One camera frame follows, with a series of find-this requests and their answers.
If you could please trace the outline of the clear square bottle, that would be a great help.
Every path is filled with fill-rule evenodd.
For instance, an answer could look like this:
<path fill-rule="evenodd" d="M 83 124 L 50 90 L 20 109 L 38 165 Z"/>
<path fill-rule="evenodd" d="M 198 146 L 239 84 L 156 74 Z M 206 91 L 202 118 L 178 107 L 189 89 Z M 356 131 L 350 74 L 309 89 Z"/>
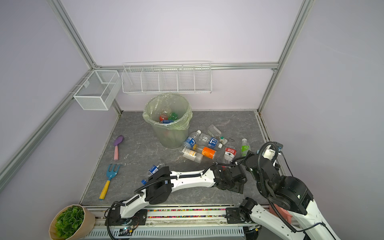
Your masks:
<path fill-rule="evenodd" d="M 207 132 L 211 137 L 216 139 L 219 139 L 222 136 L 222 132 L 215 125 L 208 126 Z"/>

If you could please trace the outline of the white label milky bottle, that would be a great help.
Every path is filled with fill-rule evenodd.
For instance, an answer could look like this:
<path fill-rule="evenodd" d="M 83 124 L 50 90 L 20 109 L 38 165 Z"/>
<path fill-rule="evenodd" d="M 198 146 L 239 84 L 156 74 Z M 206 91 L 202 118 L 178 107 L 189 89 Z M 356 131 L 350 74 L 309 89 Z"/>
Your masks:
<path fill-rule="evenodd" d="M 200 153 L 197 153 L 193 150 L 190 150 L 190 149 L 187 149 L 187 148 L 184 148 L 182 150 L 182 153 L 183 153 L 183 157 L 188 159 L 188 160 L 191 160 L 195 163 L 198 163 L 200 164 L 203 160 L 203 155 L 200 154 Z"/>

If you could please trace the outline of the crushed blue label bottle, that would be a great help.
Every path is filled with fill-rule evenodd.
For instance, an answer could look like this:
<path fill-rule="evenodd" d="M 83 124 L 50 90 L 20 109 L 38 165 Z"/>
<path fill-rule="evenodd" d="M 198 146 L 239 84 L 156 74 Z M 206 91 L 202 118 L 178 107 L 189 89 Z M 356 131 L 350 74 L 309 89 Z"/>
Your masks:
<path fill-rule="evenodd" d="M 164 166 L 163 163 L 158 163 L 157 165 L 152 165 L 152 166 L 149 168 L 149 170 L 148 170 L 147 178 L 146 178 L 146 179 L 143 179 L 143 180 L 141 181 L 141 183 L 142 183 L 143 185 L 145 185 L 145 184 L 148 182 L 149 178 L 150 178 L 152 175 L 154 175 L 156 172 L 158 172 L 163 166 Z"/>

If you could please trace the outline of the green soda bottle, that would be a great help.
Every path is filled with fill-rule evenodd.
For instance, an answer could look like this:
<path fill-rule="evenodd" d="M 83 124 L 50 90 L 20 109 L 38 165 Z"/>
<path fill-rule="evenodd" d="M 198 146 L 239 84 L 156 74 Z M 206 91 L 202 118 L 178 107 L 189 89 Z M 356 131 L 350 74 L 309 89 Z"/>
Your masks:
<path fill-rule="evenodd" d="M 168 117 L 168 120 L 176 121 L 179 119 L 179 116 L 176 113 L 171 113 Z"/>

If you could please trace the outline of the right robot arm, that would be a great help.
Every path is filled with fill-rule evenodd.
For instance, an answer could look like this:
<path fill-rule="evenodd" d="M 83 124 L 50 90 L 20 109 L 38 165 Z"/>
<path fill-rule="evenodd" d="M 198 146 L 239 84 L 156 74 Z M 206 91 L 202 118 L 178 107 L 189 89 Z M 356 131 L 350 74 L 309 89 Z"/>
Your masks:
<path fill-rule="evenodd" d="M 245 198 L 237 208 L 227 208 L 228 223 L 255 223 L 284 240 L 337 240 L 320 212 L 313 194 L 298 178 L 282 176 L 271 160 L 249 152 L 243 164 L 257 182 L 273 212 L 255 200 Z"/>

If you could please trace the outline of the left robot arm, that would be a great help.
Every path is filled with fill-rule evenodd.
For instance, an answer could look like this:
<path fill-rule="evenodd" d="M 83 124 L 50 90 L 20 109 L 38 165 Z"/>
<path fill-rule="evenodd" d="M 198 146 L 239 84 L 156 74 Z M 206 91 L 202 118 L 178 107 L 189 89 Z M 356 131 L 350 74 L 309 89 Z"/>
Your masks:
<path fill-rule="evenodd" d="M 162 167 L 149 178 L 149 181 L 134 191 L 128 200 L 115 201 L 105 215 L 105 226 L 130 224 L 136 213 L 149 205 L 166 202 L 171 193 L 190 188 L 216 187 L 220 190 L 242 194 L 247 177 L 239 165 L 214 163 L 200 171 L 177 172 Z"/>

